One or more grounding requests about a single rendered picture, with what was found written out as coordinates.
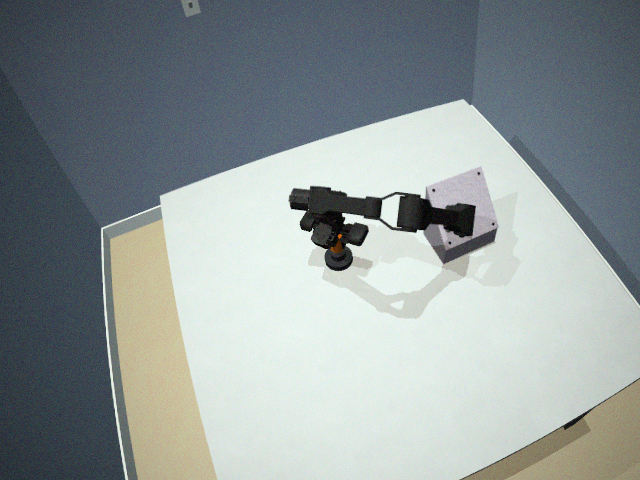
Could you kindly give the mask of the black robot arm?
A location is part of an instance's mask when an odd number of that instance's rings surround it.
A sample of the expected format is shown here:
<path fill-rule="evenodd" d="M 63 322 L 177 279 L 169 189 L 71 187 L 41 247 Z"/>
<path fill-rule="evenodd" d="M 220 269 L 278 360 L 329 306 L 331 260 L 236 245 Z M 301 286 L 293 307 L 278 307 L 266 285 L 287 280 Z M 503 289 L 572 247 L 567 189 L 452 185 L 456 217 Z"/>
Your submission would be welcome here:
<path fill-rule="evenodd" d="M 391 230 L 417 233 L 428 225 L 443 225 L 446 232 L 454 231 L 459 237 L 472 236 L 476 206 L 469 204 L 446 205 L 445 209 L 432 207 L 429 199 L 419 194 L 394 192 L 383 198 L 374 196 L 351 197 L 345 192 L 331 190 L 331 187 L 311 186 L 310 189 L 293 188 L 289 194 L 290 208 L 307 211 L 310 218 L 323 220 L 340 213 L 364 216 L 365 219 L 379 220 Z M 380 218 L 382 200 L 400 196 L 397 227 L 392 227 Z M 448 231 L 447 231 L 448 230 Z M 318 222 L 311 241 L 324 249 L 335 247 L 340 231 L 334 223 Z"/>

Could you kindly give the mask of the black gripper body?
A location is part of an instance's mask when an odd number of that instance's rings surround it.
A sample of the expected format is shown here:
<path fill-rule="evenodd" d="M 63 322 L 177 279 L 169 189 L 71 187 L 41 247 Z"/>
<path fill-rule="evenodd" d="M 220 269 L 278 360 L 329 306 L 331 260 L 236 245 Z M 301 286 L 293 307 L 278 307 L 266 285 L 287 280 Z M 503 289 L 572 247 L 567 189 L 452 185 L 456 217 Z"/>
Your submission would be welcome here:
<path fill-rule="evenodd" d="M 334 225 L 338 227 L 342 237 L 346 238 L 350 244 L 355 246 L 362 246 L 365 238 L 369 233 L 368 225 L 357 222 L 355 222 L 354 224 L 344 224 L 345 217 L 343 217 L 342 213 L 333 218 L 318 220 L 310 218 L 310 216 L 307 215 L 306 211 L 300 221 L 300 228 L 301 230 L 310 232 L 312 231 L 312 228 L 313 230 L 315 230 L 315 228 L 318 226 L 319 221 L 323 221 L 326 224 L 329 224 L 329 222 L 334 223 Z"/>

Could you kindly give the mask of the grey round pedestal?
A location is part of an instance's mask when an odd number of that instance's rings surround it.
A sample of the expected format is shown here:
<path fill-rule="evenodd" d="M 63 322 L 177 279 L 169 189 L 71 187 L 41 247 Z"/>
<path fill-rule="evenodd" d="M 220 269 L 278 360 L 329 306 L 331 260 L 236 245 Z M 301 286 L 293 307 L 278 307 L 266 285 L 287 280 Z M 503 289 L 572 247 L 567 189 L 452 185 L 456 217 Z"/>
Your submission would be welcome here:
<path fill-rule="evenodd" d="M 325 252 L 325 263 L 334 271 L 343 271 L 349 268 L 353 262 L 353 254 L 349 247 L 345 246 L 342 252 L 334 253 L 331 249 Z"/>

